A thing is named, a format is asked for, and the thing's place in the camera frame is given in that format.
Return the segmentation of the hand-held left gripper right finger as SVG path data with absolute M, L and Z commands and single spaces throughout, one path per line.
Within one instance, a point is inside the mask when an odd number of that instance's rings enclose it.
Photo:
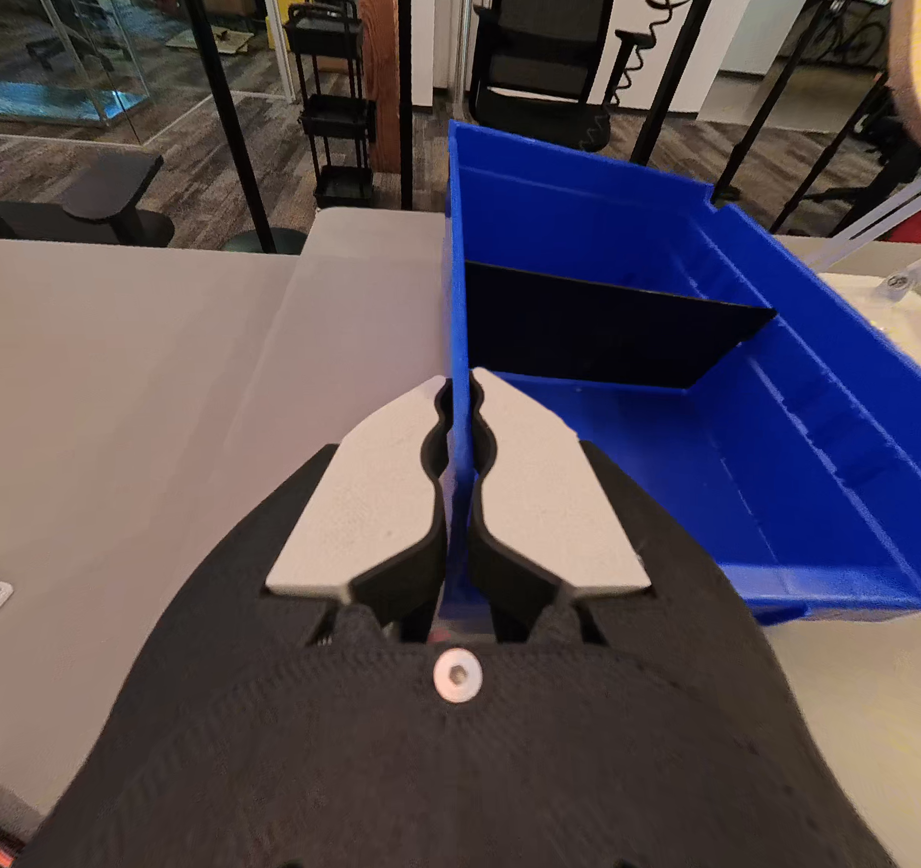
M 496 637 L 523 642 L 556 605 L 651 588 L 584 443 L 558 414 L 472 369 L 468 576 Z

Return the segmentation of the black rolling cart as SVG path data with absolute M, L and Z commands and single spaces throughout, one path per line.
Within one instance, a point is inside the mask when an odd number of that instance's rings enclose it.
M 289 7 L 283 25 L 301 93 L 299 123 L 316 178 L 317 208 L 372 207 L 376 103 L 364 92 L 364 23 L 355 0 L 304 0 Z M 348 92 L 324 92 L 319 59 L 344 62 Z

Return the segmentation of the black office chair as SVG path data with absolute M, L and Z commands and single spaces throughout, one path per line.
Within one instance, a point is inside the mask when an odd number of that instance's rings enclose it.
M 481 126 L 586 152 L 611 138 L 609 104 L 635 50 L 649 33 L 616 31 L 618 56 L 603 100 L 590 93 L 614 0 L 492 0 L 478 18 L 469 92 Z

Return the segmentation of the wooden support post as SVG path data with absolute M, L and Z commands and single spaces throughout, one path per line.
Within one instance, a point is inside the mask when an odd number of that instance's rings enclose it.
M 377 106 L 372 167 L 376 171 L 398 173 L 401 168 L 398 0 L 358 0 L 358 12 L 365 29 L 366 96 Z

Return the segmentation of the black panel on white stand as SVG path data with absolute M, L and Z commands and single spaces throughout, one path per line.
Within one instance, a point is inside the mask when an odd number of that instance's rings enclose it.
M 821 275 L 848 304 L 919 359 L 919 286 L 884 298 L 883 270 L 919 257 L 918 243 L 873 240 L 856 248 L 790 239 L 809 264 L 835 249 Z M 881 623 L 798 621 L 767 629 L 805 721 L 839 785 L 898 866 L 920 861 L 919 614 Z

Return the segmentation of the black tripod legs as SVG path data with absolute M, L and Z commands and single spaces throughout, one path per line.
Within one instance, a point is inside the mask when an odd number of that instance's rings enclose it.
M 637 142 L 631 152 L 630 162 L 640 165 L 649 163 L 652 152 L 656 147 L 661 131 L 670 112 L 673 98 L 678 90 L 680 81 L 685 73 L 697 40 L 703 29 L 703 24 L 713 0 L 691 0 L 690 9 L 678 33 L 677 39 L 664 69 L 659 87 L 640 129 Z M 806 50 L 816 39 L 820 24 L 829 17 L 834 9 L 842 6 L 849 0 L 815 0 L 816 9 L 805 29 L 800 33 L 800 38 L 787 57 L 787 61 L 780 74 L 774 81 L 764 102 L 754 115 L 743 138 L 732 148 L 731 155 L 721 171 L 714 185 L 711 200 L 717 204 L 736 202 L 741 198 L 741 192 L 733 185 L 735 175 L 740 170 L 743 160 L 754 146 L 766 122 L 777 106 L 777 102 L 789 85 L 789 81 Z

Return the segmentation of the black floor stand pole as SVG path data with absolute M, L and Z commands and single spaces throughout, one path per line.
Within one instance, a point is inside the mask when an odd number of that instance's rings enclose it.
M 270 225 L 203 0 L 182 0 L 182 4 L 189 18 L 204 74 L 212 93 L 214 107 L 252 222 L 252 230 L 230 238 L 224 244 L 223 250 L 300 255 L 307 235 L 300 230 L 277 228 Z

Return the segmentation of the blue plastic bin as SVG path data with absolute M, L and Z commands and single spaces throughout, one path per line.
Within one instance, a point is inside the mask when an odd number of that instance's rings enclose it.
M 452 122 L 450 349 L 604 452 L 757 620 L 919 612 L 919 367 L 705 183 Z

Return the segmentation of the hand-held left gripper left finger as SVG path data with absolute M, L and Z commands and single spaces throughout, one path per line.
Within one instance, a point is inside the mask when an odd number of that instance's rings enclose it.
M 365 606 L 403 642 L 426 642 L 446 574 L 440 478 L 452 382 L 435 375 L 360 421 L 330 452 L 264 589 Z

